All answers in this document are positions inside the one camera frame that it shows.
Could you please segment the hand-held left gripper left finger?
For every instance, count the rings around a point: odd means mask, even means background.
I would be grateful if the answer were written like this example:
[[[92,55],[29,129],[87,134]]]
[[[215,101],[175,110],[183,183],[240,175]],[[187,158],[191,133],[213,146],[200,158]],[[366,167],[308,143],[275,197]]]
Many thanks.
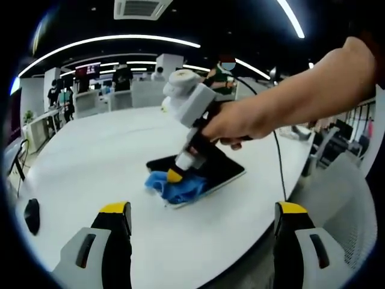
[[[104,206],[61,249],[52,274],[61,288],[131,288],[131,204]]]

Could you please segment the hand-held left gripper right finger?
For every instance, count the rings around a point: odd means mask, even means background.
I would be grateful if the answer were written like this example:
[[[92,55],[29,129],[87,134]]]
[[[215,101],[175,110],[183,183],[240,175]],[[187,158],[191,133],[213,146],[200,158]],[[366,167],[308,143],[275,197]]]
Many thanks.
[[[353,271],[340,244],[299,204],[277,202],[274,288],[343,288]]]

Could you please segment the person's right hand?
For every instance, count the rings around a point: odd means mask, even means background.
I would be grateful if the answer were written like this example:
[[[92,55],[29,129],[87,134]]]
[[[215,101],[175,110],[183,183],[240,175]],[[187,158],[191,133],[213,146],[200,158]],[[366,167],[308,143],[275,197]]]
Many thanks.
[[[226,102],[219,113],[202,129],[202,135],[211,142],[219,141],[234,151],[242,148],[244,137],[263,138],[274,129],[274,122],[261,104],[244,99]]]

